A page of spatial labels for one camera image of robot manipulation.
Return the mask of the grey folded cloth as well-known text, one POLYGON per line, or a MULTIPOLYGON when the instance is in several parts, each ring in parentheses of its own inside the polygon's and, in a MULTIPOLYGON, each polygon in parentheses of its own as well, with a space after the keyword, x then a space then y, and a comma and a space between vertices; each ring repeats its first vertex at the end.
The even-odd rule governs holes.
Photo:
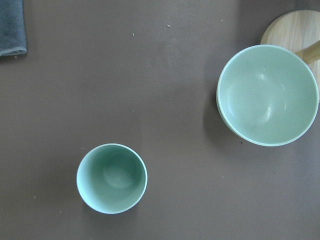
POLYGON ((24 55, 28 51, 22 0, 0 1, 0 56, 24 55))

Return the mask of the wooden stand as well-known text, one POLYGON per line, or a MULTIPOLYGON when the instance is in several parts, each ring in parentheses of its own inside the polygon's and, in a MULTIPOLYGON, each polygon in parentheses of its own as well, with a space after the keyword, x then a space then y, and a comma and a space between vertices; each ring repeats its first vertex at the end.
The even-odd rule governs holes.
POLYGON ((320 12, 296 10, 274 20, 265 30, 256 60, 284 72, 309 91, 320 94, 320 12))

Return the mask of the green plastic cup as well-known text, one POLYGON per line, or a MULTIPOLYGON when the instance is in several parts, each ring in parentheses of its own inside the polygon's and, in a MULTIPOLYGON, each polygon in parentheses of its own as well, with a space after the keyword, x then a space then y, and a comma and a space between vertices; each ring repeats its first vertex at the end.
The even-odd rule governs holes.
POLYGON ((76 186, 82 200, 103 214, 119 214, 142 199, 148 185, 148 171, 131 148, 107 143, 90 150, 81 160, 76 186))

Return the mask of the green bowl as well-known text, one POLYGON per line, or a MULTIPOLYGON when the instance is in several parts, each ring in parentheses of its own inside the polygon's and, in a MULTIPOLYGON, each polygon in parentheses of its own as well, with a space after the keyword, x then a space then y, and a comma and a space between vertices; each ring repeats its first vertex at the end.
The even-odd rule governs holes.
POLYGON ((291 51, 268 44, 235 54, 217 83, 224 124, 256 145, 283 146, 304 135, 318 112, 319 93, 310 68, 291 51))

